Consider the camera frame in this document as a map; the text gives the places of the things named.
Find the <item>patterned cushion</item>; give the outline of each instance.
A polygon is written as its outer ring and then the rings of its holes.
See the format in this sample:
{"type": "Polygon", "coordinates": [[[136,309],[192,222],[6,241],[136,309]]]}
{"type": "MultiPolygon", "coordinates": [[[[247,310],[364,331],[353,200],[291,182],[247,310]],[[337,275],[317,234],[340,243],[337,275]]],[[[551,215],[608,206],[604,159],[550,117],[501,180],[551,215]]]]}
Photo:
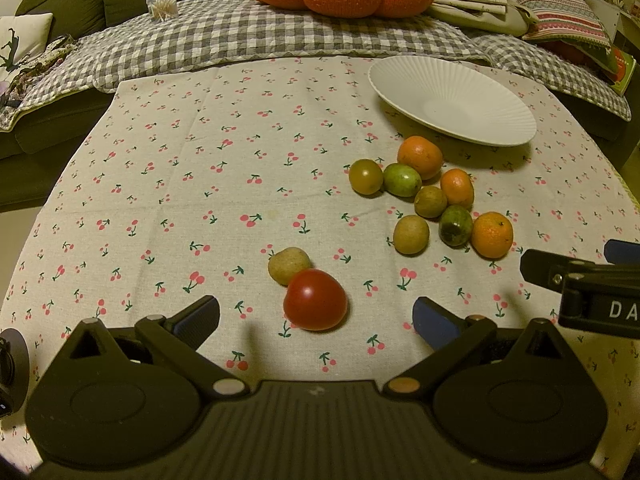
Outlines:
{"type": "Polygon", "coordinates": [[[516,0],[540,19],[525,41],[565,41],[591,57],[603,70],[615,72],[616,56],[604,26],[583,0],[516,0]]]}

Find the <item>cherry print tablecloth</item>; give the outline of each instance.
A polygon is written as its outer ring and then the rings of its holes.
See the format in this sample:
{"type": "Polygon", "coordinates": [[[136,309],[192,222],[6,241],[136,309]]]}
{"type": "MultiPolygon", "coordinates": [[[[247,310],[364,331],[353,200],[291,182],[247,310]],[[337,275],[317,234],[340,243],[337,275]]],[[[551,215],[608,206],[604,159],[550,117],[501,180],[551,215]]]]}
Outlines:
{"type": "MultiPolygon", "coordinates": [[[[499,326],[555,320],[559,296],[522,281],[522,252],[602,263],[605,240],[639,236],[638,211],[609,163],[543,86],[475,67],[538,122],[530,145],[496,149],[437,135],[384,104],[368,83],[372,62],[258,60],[122,83],[38,215],[4,297],[0,327],[25,336],[31,388],[81,319],[132,326],[204,294],[219,299],[222,318],[199,351],[250,384],[382,384],[431,351],[411,326],[418,296],[499,326]],[[511,218],[507,257],[489,262],[468,246],[448,248],[434,222],[421,256],[394,251],[394,224],[412,204],[357,196],[346,173],[358,158],[394,162],[413,134],[441,147],[445,170],[472,175],[474,215],[511,218]],[[308,333],[284,318],[284,289],[267,261],[289,246],[347,291],[350,316],[339,330],[308,333]]],[[[619,479],[639,440],[638,343],[561,331],[609,405],[593,463],[619,479]]],[[[20,469],[40,463],[22,411],[2,421],[0,439],[20,469]]]]}

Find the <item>book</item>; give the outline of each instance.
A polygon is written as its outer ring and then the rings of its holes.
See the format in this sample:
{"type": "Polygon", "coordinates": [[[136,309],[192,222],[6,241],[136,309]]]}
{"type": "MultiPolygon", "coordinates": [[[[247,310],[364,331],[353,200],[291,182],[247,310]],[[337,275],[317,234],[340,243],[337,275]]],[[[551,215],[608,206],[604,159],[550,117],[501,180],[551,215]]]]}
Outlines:
{"type": "Polygon", "coordinates": [[[631,54],[620,50],[616,46],[613,47],[613,51],[616,54],[618,72],[616,74],[605,72],[605,74],[611,81],[609,85],[613,91],[619,96],[623,96],[634,74],[637,62],[631,54]]]}

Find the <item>gingham blanket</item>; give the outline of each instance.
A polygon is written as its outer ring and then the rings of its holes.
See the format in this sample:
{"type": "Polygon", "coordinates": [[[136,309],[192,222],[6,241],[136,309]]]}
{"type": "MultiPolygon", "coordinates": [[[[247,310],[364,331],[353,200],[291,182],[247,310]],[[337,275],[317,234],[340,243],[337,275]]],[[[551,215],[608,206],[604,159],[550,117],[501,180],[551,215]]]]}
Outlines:
{"type": "Polygon", "coordinates": [[[587,67],[577,66],[552,52],[506,34],[466,30],[473,43],[491,59],[492,66],[523,75],[551,90],[569,94],[631,120],[631,108],[624,97],[587,67]]]}
{"type": "Polygon", "coordinates": [[[115,92],[127,79],[186,72],[270,57],[421,54],[447,60],[488,57],[459,29],[429,16],[340,20],[255,0],[184,0],[180,17],[153,23],[144,14],[81,40],[78,50],[29,92],[20,107],[0,111],[10,131],[24,112],[97,88],[115,92]]]}

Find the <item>ribbed white plate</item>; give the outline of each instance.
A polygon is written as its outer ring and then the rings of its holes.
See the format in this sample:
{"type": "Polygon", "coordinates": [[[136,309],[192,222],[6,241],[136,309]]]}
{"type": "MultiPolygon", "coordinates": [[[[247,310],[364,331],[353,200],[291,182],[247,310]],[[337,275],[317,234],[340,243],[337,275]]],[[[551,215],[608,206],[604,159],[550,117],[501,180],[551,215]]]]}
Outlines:
{"type": "Polygon", "coordinates": [[[369,69],[387,103],[442,132],[488,146],[519,146],[536,135],[536,120],[509,89],[466,66],[426,56],[394,56],[369,69]]]}

